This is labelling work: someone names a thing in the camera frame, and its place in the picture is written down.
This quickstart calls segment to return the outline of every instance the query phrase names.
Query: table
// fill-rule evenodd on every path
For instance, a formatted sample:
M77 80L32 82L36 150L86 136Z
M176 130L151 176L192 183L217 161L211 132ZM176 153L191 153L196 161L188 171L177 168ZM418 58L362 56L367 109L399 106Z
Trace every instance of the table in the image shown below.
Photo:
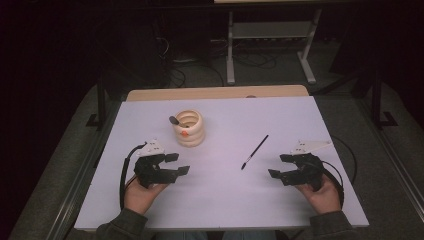
M292 89L294 96L287 89ZM271 178L268 169L295 169L293 164L283 164L279 155L289 153L299 139L331 139L313 97L307 96L302 86L212 88L210 92L208 95L206 88L163 89L129 94L119 110L76 228L93 230L118 215L123 160L133 147L152 139L157 139L166 153L180 154L178 161L162 164L161 168L190 165L190 171L156 199L146 214L146 228L234 230L309 225L314 212L304 197L294 187ZM278 93L285 97L276 97ZM178 100L170 99L177 95ZM177 143L168 121L170 115L184 109L196 109L204 117L206 138L194 148ZM241 171L243 162L267 134L267 141ZM367 226L334 146L314 154L333 164L345 180L344 211L351 224ZM127 178L133 175L135 161L133 157Z

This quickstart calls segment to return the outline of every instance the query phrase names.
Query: sleeve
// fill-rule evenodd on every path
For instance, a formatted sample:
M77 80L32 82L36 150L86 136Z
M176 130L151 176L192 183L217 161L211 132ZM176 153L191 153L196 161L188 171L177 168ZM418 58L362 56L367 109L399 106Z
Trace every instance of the sleeve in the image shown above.
M121 213L110 223L100 225L95 234L72 229L67 240L132 240L140 239L147 218L129 209Z
M330 212L310 218L314 240L326 239L361 239L359 233L352 228L342 211Z

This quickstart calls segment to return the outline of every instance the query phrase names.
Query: human hand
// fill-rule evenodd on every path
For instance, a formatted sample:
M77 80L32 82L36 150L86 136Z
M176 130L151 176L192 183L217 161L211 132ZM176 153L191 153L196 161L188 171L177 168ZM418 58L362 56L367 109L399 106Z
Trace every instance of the human hand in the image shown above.
M145 188L138 183L138 178L135 180L130 180L131 182L125 190L124 207L143 215L150 208L159 193L169 184L152 184L148 188Z
M322 175L322 187L316 192L308 184L295 187L305 196L318 214L341 210L336 186L325 174Z

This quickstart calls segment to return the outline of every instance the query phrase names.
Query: pen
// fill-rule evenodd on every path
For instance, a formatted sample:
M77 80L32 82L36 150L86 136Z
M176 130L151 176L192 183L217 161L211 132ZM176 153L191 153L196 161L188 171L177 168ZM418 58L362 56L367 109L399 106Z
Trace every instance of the pen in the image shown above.
M264 140L262 140L261 143L259 143L259 145L256 147L255 151L252 152L252 154L250 154L250 156L247 158L247 160L243 163L243 166L241 166L241 170L243 170L246 167L247 162L250 161L250 159L253 157L253 155L255 155L256 151L258 151L258 149L262 146L262 144L265 142L265 140L268 138L268 135L265 136Z

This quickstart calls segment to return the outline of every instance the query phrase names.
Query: floor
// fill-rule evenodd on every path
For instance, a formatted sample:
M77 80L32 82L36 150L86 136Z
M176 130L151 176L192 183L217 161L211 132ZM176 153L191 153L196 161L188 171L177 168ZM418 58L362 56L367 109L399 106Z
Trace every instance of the floor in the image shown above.
M260 45L260 49L268 50L258 54L257 43L240 43L235 62L236 86L302 84L314 92L342 77L328 72L337 53L337 42L313 45L308 59L317 79L315 85L306 83L297 61L296 51L301 41L260 44L271 46ZM171 70L172 81L167 87L225 86L223 47L225 42L217 43L214 48L217 51L207 63L178 53L178 61L174 61ZM383 85L382 111L390 112L398 126L377 129L370 121L370 94L363 99L353 98L350 90L354 84L355 81L348 82L315 99L370 222L369 227L358 231L364 239L421 239L424 236L420 207L420 194L424 192L424 131L402 106L396 92L386 85ZM97 111L96 97L93 88L81 101L15 226L12 239L61 239L78 216L95 172L93 163L119 109L118 101L107 100L105 127L101 131L86 127L89 117ZM298 233L286 231L289 237ZM309 235L306 229L296 239Z

